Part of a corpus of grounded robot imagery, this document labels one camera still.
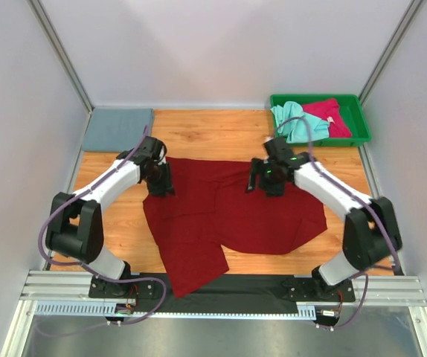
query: crumpled red cloth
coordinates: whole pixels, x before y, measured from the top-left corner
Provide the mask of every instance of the crumpled red cloth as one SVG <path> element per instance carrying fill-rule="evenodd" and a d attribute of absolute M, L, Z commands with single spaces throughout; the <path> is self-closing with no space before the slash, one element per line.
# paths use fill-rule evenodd
<path fill-rule="evenodd" d="M 177 298 L 228 270 L 222 245 L 287 254 L 327 229 L 322 203 L 291 184 L 281 197 L 245 193 L 249 162 L 167 160 L 176 195 L 149 195 L 144 213 Z"/>
<path fill-rule="evenodd" d="M 315 115 L 330 123 L 330 138 L 350 138 L 353 136 L 346 123 L 342 120 L 341 114 L 339 114 L 339 104 L 335 98 L 304 104 L 302 107 L 306 113 Z"/>

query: white wall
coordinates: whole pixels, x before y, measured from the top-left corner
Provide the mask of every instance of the white wall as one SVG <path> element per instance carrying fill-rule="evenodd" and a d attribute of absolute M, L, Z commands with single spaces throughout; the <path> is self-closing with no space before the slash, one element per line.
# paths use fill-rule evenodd
<path fill-rule="evenodd" d="M 409 0 L 42 0 L 96 106 L 359 94 Z"/>
<path fill-rule="evenodd" d="M 427 296 L 427 2 L 385 69 L 365 114 L 383 193 L 395 204 L 408 274 Z"/>
<path fill-rule="evenodd" d="M 0 0 L 0 349 L 86 118 L 27 2 Z"/>

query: green bin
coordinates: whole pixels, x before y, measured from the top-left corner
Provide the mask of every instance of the green bin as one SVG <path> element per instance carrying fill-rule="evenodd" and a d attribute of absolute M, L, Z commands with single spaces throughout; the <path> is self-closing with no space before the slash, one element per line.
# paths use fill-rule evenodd
<path fill-rule="evenodd" d="M 370 131 L 362 112 L 361 103 L 354 94 L 273 94 L 270 97 L 272 107 L 283 106 L 284 103 L 292 101 L 298 104 L 320 102 L 322 100 L 335 98 L 339 103 L 339 111 L 343 121 L 349 127 L 352 138 L 328 138 L 314 142 L 316 147 L 360 147 L 363 143 L 370 141 Z M 272 113 L 273 126 L 276 132 L 275 117 Z M 290 144 L 292 147 L 303 147 L 303 143 Z"/>

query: wooden table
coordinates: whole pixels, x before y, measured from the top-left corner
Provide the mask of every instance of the wooden table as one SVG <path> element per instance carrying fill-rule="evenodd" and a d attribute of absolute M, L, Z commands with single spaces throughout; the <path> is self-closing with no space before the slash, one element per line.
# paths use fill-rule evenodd
<path fill-rule="evenodd" d="M 271 115 L 265 110 L 156 110 L 152 136 L 162 140 L 168 156 L 202 160 L 250 161 L 264 157 L 263 142 L 273 130 Z M 115 159 L 116 153 L 85 152 L 75 189 L 97 178 Z M 315 148 L 315 157 L 342 181 L 363 193 L 369 187 L 354 147 Z M 105 244 L 132 271 L 164 272 L 157 245 L 147 226 L 142 201 L 145 183 L 128 189 L 103 215 Z M 223 248 L 235 274 L 309 274 L 341 249 L 343 223 L 325 208 L 327 231 L 286 255 L 243 254 Z M 388 260 L 381 263 L 390 266 Z M 52 267 L 74 270 L 77 267 Z M 374 269 L 374 275 L 392 274 Z"/>

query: gray folded cloth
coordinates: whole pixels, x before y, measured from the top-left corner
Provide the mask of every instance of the gray folded cloth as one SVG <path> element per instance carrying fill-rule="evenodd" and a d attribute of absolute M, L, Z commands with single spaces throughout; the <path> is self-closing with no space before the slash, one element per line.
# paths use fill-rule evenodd
<path fill-rule="evenodd" d="M 154 123 L 152 109 L 96 108 L 81 149 L 89 152 L 122 152 L 135 147 L 149 126 L 149 134 Z"/>

